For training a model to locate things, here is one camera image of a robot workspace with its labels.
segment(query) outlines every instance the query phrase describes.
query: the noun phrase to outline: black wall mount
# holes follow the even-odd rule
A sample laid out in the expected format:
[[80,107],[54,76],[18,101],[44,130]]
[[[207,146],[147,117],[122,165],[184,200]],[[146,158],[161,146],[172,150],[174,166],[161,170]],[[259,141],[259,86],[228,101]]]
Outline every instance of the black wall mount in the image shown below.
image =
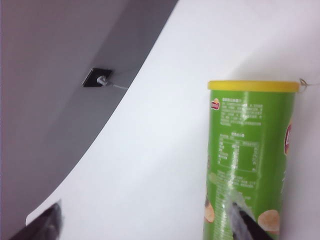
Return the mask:
[[97,82],[97,79],[101,76],[105,76],[108,80],[112,70],[102,69],[102,68],[92,68],[88,76],[86,76],[84,82],[82,83],[84,88],[88,87],[102,87],[103,85]]

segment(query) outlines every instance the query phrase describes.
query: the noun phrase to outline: green chip can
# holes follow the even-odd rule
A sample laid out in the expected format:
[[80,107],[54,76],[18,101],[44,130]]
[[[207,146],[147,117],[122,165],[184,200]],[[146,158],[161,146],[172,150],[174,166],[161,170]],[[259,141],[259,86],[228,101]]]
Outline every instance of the green chip can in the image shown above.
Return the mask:
[[233,240],[225,202],[239,192],[254,220],[278,239],[291,118],[299,83],[214,80],[203,240]]

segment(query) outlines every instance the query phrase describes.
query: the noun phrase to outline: white wall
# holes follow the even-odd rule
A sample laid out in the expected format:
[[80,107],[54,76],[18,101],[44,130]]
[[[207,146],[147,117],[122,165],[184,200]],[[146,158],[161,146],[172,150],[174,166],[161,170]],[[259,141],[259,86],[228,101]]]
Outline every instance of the white wall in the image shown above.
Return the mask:
[[[320,2],[181,0],[62,200],[62,239],[202,238],[210,79],[320,81]],[[297,94],[282,239],[317,236],[320,89]]]

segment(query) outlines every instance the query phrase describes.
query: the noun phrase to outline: nutrition facts table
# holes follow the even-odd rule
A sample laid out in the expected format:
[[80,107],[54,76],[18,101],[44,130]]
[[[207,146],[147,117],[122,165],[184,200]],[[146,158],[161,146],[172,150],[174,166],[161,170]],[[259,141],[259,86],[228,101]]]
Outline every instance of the nutrition facts table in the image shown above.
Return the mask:
[[220,134],[217,163],[238,171],[255,173],[259,163],[259,143],[239,139],[241,137],[244,138],[244,134]]

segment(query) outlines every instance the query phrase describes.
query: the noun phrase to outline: gray wall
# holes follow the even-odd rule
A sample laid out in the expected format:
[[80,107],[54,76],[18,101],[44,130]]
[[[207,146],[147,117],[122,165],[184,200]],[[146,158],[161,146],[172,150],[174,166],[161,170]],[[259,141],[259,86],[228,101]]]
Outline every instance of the gray wall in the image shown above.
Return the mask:
[[110,80],[129,87],[176,1],[2,0],[2,240],[23,228],[124,96],[83,88],[89,70],[112,69]]

